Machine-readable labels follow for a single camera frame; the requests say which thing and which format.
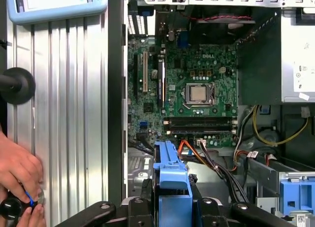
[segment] blue plastic bracket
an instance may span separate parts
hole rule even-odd
[[[160,163],[154,163],[159,170],[159,187],[168,190],[184,190],[184,195],[160,195],[158,198],[159,227],[191,227],[192,192],[185,164],[170,141],[156,142],[159,147]]]

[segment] finger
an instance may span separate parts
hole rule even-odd
[[[32,212],[32,208],[28,207],[25,212],[23,213],[22,217],[20,218],[19,223],[17,224],[16,227],[28,227],[29,226],[29,222],[30,222],[30,218],[31,218],[31,212]]]
[[[7,196],[8,190],[4,186],[0,185],[0,203],[5,200]]]
[[[32,179],[31,174],[21,164],[14,166],[11,173],[23,184],[25,191],[31,195],[32,199],[37,201],[39,185]]]
[[[34,166],[37,169],[37,174],[38,174],[38,180],[40,182],[43,181],[43,166],[41,164],[41,162],[39,161],[39,159],[33,155],[29,155],[28,159],[34,164]]]
[[[38,224],[37,227],[46,227],[46,220],[45,220],[45,219],[42,219],[42,220],[39,222],[39,224]]]
[[[39,183],[39,174],[37,172],[36,166],[29,159],[21,160],[20,164],[25,170],[28,171],[35,183]]]
[[[41,204],[38,204],[33,210],[28,227],[37,227],[40,220],[40,215],[43,212],[44,208],[42,207]]]
[[[22,202],[28,203],[30,201],[22,186],[11,173],[5,173],[1,178],[1,182],[6,189],[10,190],[13,195],[15,195]]]

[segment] screw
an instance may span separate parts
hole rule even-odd
[[[244,204],[237,204],[237,207],[242,209],[242,210],[247,210],[248,209],[248,207],[246,205],[244,205]]]
[[[211,204],[212,203],[212,201],[210,199],[208,199],[208,198],[203,199],[203,202],[206,203],[206,204]]]
[[[100,207],[101,207],[102,209],[108,209],[110,206],[107,205],[107,204],[103,204],[103,205],[101,205]]]
[[[135,202],[135,203],[142,203],[143,200],[141,200],[141,199],[136,199],[134,202]]]

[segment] aluminum panel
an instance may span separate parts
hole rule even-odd
[[[47,226],[108,200],[107,17],[7,23],[8,68],[36,81],[32,101],[8,105],[8,136],[42,160]]]

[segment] capacitor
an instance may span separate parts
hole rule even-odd
[[[168,32],[168,40],[174,41],[175,40],[175,33],[173,31]]]
[[[151,78],[152,79],[158,79],[158,70],[157,69],[153,69],[151,72]]]

